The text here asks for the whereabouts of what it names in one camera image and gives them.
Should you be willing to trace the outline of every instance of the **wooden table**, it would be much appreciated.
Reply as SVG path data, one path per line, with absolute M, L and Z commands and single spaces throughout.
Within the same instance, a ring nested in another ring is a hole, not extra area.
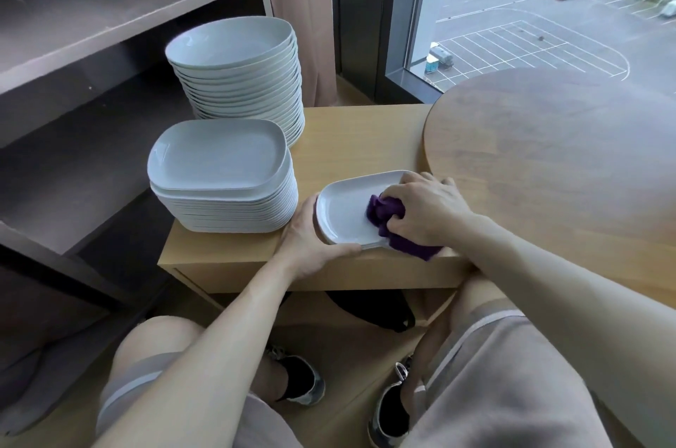
M 425 152 L 472 209 L 676 307 L 676 102 L 616 79 L 510 69 L 463 81 Z
M 300 200 L 340 179 L 427 170 L 422 138 L 429 109 L 425 104 L 307 108 L 305 131 L 292 147 Z M 278 238 L 279 232 L 194 233 L 174 222 L 159 265 L 209 299 L 211 294 L 243 290 L 272 256 Z M 448 249 L 425 263 L 377 248 L 334 261 L 314 277 L 294 283 L 292 290 L 454 288 L 467 270 L 467 261 Z

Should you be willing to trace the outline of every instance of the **round wooden table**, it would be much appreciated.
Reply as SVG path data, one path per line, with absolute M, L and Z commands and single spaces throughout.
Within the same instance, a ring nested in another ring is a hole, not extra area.
M 676 307 L 676 101 L 617 79 L 515 68 L 456 85 L 427 161 L 470 207 Z

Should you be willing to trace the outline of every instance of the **gray shorts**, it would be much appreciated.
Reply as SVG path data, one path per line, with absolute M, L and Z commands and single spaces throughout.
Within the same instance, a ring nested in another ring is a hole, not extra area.
M 101 393 L 101 435 L 180 353 L 132 365 Z M 611 448 L 589 392 L 509 300 L 474 310 L 430 363 L 402 447 Z M 299 448 L 283 418 L 249 394 L 235 448 Z

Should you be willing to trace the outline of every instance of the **cleaning cloth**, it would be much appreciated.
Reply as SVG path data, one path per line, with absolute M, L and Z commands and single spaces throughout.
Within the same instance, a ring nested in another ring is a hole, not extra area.
M 425 261 L 432 259 L 442 247 L 426 247 L 413 243 L 410 239 L 406 239 L 398 234 L 394 234 L 387 229 L 387 221 L 396 214 L 399 218 L 403 218 L 406 214 L 406 209 L 403 207 L 401 200 L 394 197 L 380 198 L 377 195 L 372 195 L 368 201 L 367 219 L 378 228 L 378 235 L 388 238 L 389 245 L 395 250 L 400 250 L 403 253 L 419 257 Z

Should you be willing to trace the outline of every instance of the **glass pane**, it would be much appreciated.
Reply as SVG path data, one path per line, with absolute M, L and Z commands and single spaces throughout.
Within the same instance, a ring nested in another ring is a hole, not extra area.
M 676 0 L 418 0 L 409 69 L 445 92 L 546 67 L 676 94 Z

